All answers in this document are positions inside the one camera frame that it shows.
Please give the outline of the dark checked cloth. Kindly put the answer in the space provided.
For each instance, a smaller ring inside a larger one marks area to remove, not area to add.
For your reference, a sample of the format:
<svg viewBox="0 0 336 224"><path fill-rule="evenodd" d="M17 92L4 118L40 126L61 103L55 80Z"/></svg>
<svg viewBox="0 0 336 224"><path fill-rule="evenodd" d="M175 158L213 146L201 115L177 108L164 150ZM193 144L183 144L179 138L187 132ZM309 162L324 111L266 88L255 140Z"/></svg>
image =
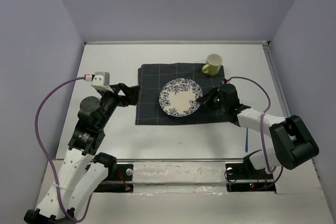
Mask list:
<svg viewBox="0 0 336 224"><path fill-rule="evenodd" d="M177 78L191 79L200 85L204 94L219 87L224 77L224 68L213 77L202 73L202 63L143 64L138 69L141 87L137 103L136 125L189 125L227 122L222 110L212 111L200 106L196 112L181 118L167 115L159 105L159 94L165 84Z"/></svg>

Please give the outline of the blue floral plate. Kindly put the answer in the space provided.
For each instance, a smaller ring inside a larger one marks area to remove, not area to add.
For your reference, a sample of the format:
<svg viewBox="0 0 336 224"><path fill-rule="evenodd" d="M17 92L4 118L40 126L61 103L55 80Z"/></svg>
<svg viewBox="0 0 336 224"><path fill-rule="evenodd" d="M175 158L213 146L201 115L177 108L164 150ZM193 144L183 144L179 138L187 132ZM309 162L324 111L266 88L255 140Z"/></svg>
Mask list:
<svg viewBox="0 0 336 224"><path fill-rule="evenodd" d="M178 78L163 86L159 93L159 105L170 116L180 118L193 114L200 104L196 101L203 96L203 90L191 79Z"/></svg>

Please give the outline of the pale yellow mug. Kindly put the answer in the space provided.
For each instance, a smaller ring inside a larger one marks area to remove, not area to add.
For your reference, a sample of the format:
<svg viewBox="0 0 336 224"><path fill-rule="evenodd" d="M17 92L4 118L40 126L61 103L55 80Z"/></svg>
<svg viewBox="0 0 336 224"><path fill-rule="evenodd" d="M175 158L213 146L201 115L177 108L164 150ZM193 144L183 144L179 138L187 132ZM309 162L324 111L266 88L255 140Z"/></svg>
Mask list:
<svg viewBox="0 0 336 224"><path fill-rule="evenodd" d="M206 58L206 64L202 67L202 73L208 76L215 76L219 73L223 60L220 55L211 54Z"/></svg>

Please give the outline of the iridescent spoon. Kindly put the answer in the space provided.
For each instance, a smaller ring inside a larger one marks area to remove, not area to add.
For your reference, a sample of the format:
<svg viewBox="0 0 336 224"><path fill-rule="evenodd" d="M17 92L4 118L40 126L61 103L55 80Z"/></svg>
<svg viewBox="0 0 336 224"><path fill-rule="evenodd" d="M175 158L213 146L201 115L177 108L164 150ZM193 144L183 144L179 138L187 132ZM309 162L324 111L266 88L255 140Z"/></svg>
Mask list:
<svg viewBox="0 0 336 224"><path fill-rule="evenodd" d="M248 153L248 140L249 140L248 128L246 128L245 153Z"/></svg>

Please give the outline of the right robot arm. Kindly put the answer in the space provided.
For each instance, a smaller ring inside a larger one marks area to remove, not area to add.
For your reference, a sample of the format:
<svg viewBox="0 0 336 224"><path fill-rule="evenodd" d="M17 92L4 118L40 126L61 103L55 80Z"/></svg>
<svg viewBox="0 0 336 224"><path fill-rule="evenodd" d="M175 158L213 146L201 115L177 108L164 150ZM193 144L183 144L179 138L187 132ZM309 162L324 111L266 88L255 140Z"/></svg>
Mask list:
<svg viewBox="0 0 336 224"><path fill-rule="evenodd" d="M268 173L280 166L293 170L320 152L299 116L273 116L244 105L240 103L232 84L213 88L196 101L211 110L224 111L230 123L260 133L262 150L245 156L241 166L241 171L248 178L255 177L262 169Z"/></svg>

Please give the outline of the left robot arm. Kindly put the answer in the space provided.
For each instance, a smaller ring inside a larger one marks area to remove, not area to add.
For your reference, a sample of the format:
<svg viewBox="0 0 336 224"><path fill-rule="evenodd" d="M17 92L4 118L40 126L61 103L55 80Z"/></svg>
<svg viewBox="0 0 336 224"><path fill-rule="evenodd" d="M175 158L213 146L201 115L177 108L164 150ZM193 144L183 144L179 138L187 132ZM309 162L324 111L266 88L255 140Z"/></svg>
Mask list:
<svg viewBox="0 0 336 224"><path fill-rule="evenodd" d="M87 210L94 190L105 179L115 176L117 159L98 153L107 125L119 106L136 105L140 86L128 87L123 83L95 86L101 97L84 98L79 106L78 122L68 143L60 170L49 163L54 183L36 209L28 210L26 223L79 223L78 215Z"/></svg>

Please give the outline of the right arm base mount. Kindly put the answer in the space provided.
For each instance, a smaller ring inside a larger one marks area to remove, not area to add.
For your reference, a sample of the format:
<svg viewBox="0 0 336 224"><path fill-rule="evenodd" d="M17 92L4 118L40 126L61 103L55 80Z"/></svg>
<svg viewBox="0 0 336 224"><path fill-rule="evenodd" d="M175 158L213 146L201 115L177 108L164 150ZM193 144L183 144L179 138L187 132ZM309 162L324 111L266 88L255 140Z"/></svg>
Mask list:
<svg viewBox="0 0 336 224"><path fill-rule="evenodd" d="M224 177L228 192L276 192L274 176L267 174L265 169L255 169L250 157L257 151L243 158L242 163L225 164Z"/></svg>

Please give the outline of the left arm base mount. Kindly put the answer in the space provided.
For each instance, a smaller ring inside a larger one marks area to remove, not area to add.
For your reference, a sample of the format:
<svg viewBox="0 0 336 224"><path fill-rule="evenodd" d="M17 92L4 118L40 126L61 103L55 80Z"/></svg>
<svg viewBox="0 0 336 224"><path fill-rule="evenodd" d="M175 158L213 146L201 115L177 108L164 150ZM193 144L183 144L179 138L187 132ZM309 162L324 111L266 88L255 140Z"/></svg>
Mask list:
<svg viewBox="0 0 336 224"><path fill-rule="evenodd" d="M117 169L113 174L109 174L98 187L95 193L132 193L133 170L134 165L131 163L118 163Z"/></svg>

